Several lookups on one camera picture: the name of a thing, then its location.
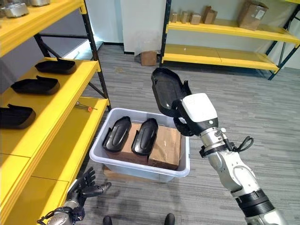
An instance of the robot forearm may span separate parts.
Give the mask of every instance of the robot forearm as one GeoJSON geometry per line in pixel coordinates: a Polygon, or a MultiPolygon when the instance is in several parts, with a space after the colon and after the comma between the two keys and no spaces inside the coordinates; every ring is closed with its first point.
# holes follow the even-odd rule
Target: robot forearm
{"type": "Polygon", "coordinates": [[[221,183],[244,212],[247,224],[287,225],[258,185],[253,171],[242,162],[239,153],[233,151],[224,132],[224,129],[212,127],[201,133],[204,143],[201,155],[207,157],[217,171],[221,183]]]}

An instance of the gray carpet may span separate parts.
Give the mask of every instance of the gray carpet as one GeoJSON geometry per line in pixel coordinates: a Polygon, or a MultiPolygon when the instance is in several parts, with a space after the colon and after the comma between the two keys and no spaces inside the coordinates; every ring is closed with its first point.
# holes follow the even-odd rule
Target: gray carpet
{"type": "MultiPolygon", "coordinates": [[[[159,112],[151,89],[155,67],[142,67],[122,46],[104,45],[99,51],[111,106],[159,112]]],[[[181,80],[189,80],[193,93],[205,92],[213,102],[220,126],[236,144],[247,135],[254,145],[241,153],[272,203],[291,225],[300,224],[300,71],[282,70],[273,81],[254,69],[191,66],[170,67],[181,80]]],[[[92,82],[99,85],[97,76],[92,82]]],[[[85,96],[97,96],[90,87],[85,96]]],[[[110,215],[114,225],[162,225],[172,212],[176,224],[242,225],[244,215],[222,187],[208,160],[199,155],[202,142],[190,141],[191,171],[169,183],[113,181],[105,196],[88,199],[86,217],[78,223],[100,225],[110,215]]],[[[97,182],[105,176],[91,160],[97,182]]]]}

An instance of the label on box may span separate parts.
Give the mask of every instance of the label on box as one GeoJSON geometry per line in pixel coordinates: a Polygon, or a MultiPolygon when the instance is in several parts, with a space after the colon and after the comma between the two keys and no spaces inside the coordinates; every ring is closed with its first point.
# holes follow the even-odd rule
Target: label on box
{"type": "Polygon", "coordinates": [[[258,13],[255,16],[255,19],[261,20],[263,15],[264,15],[265,11],[263,10],[259,10],[258,13]]]}

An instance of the robotic arm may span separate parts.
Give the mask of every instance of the robotic arm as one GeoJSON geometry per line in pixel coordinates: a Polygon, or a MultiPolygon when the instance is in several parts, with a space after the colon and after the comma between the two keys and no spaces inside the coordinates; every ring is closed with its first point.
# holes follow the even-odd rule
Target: robotic arm
{"type": "Polygon", "coordinates": [[[236,147],[228,141],[226,130],[218,127],[217,112],[204,93],[192,94],[173,102],[186,123],[174,118],[176,128],[183,135],[200,136],[203,146],[200,155],[208,158],[217,171],[221,183],[230,191],[245,214],[248,225],[287,225],[283,215],[263,192],[253,171],[245,165],[239,152],[253,144],[253,138],[246,137],[236,147]]]}
{"type": "Polygon", "coordinates": [[[67,193],[64,206],[49,212],[37,223],[46,225],[43,221],[49,219],[47,225],[74,225],[75,222],[83,220],[85,200],[89,197],[104,195],[112,185],[110,182],[95,185],[94,174],[95,171],[91,167],[81,178],[75,180],[67,193]]]}

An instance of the black metal upright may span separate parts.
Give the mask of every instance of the black metal upright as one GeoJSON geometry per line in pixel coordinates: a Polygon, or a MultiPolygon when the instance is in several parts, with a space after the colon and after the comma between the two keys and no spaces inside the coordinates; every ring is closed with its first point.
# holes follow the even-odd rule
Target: black metal upright
{"type": "MultiPolygon", "coordinates": [[[[284,29],[286,29],[287,31],[289,31],[290,28],[290,24],[292,22],[293,19],[296,19],[299,21],[299,19],[296,17],[296,15],[298,14],[298,12],[300,11],[300,4],[297,5],[297,7],[295,8],[294,12],[291,14],[291,16],[289,17],[289,19],[286,21],[285,25],[283,26],[284,29]]],[[[272,51],[272,49],[274,48],[274,46],[277,44],[277,41],[273,41],[271,46],[268,48],[266,55],[269,55],[269,53],[272,51]]],[[[283,44],[283,47],[281,49],[281,53],[280,53],[280,59],[279,59],[279,63],[278,63],[278,70],[273,73],[271,72],[271,76],[268,78],[268,80],[272,80],[275,75],[280,71],[280,69],[286,64],[286,62],[292,57],[292,55],[297,51],[297,49],[299,48],[299,44],[297,44],[291,51],[290,53],[286,56],[286,58],[282,60],[282,56],[283,53],[285,51],[285,43],[283,44]]]]}
{"type": "Polygon", "coordinates": [[[165,30],[167,28],[167,24],[168,24],[169,18],[170,18],[171,3],[172,3],[172,0],[166,0],[166,2],[165,2],[165,19],[164,19],[163,36],[162,36],[162,39],[161,39],[159,67],[162,67],[162,65],[163,65],[163,56],[165,54],[165,43],[166,43],[166,40],[167,40],[167,33],[166,33],[165,30]]]}
{"type": "MultiPolygon", "coordinates": [[[[90,48],[91,48],[91,51],[92,51],[92,54],[93,54],[93,60],[98,61],[99,66],[100,66],[101,71],[97,72],[97,73],[98,73],[100,84],[101,84],[101,87],[102,87],[102,90],[103,90],[103,94],[104,94],[104,97],[109,100],[107,89],[106,89],[106,84],[105,84],[105,80],[104,80],[104,77],[103,77],[103,72],[102,72],[102,68],[101,68],[101,64],[100,64],[100,59],[99,59],[99,56],[98,56],[98,51],[97,51],[95,39],[94,39],[94,36],[93,36],[92,27],[90,25],[90,18],[89,18],[88,12],[86,14],[82,14],[82,18],[83,18],[85,30],[86,30],[86,33],[87,33],[87,36],[88,36],[88,40],[89,40],[89,43],[90,43],[90,48]]],[[[108,108],[109,111],[112,109],[110,104],[107,106],[107,108],[108,108]]]]}
{"type": "MultiPolygon", "coordinates": [[[[101,87],[102,87],[103,91],[100,91],[91,82],[89,82],[89,86],[91,86],[96,92],[98,92],[104,98],[107,98],[108,101],[109,101],[107,88],[106,88],[105,80],[104,80],[104,77],[103,77],[103,72],[102,72],[102,68],[101,68],[101,64],[100,64],[100,60],[99,60],[99,56],[98,56],[98,51],[97,51],[95,39],[94,39],[94,36],[93,36],[93,31],[92,31],[92,28],[91,28],[91,25],[90,25],[90,18],[89,18],[88,12],[86,12],[86,14],[82,14],[82,18],[83,18],[85,30],[86,30],[86,33],[87,33],[86,36],[85,35],[62,35],[62,34],[40,34],[40,33],[38,33],[34,36],[34,38],[35,38],[40,50],[42,51],[42,53],[45,57],[50,57],[50,53],[52,53],[56,58],[61,58],[61,56],[59,56],[59,54],[57,54],[45,42],[43,42],[42,37],[88,39],[89,43],[90,43],[90,48],[91,48],[91,51],[92,51],[92,55],[93,55],[92,59],[94,61],[98,61],[98,63],[99,63],[100,71],[98,71],[97,74],[98,74],[100,84],[101,84],[101,87]]],[[[107,106],[107,109],[109,111],[112,109],[110,104],[107,106]]]]}

